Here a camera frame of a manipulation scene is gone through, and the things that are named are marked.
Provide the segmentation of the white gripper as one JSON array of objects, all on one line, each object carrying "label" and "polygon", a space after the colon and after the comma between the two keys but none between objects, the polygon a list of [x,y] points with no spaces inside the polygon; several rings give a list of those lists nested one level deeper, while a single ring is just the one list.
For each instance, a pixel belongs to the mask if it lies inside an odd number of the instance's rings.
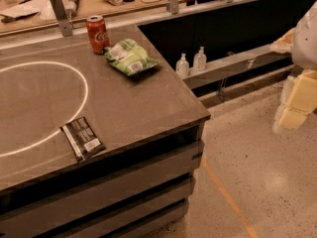
[{"label": "white gripper", "polygon": [[317,108],[317,71],[295,66],[287,77],[274,115],[274,133],[297,130]]}]

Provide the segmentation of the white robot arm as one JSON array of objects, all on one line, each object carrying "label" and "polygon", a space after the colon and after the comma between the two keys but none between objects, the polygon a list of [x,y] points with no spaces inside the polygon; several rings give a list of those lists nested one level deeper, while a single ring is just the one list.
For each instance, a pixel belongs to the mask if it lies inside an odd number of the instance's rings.
[{"label": "white robot arm", "polygon": [[302,68],[286,79],[272,127],[275,133],[294,131],[317,108],[317,2],[270,49],[291,53],[292,62]]}]

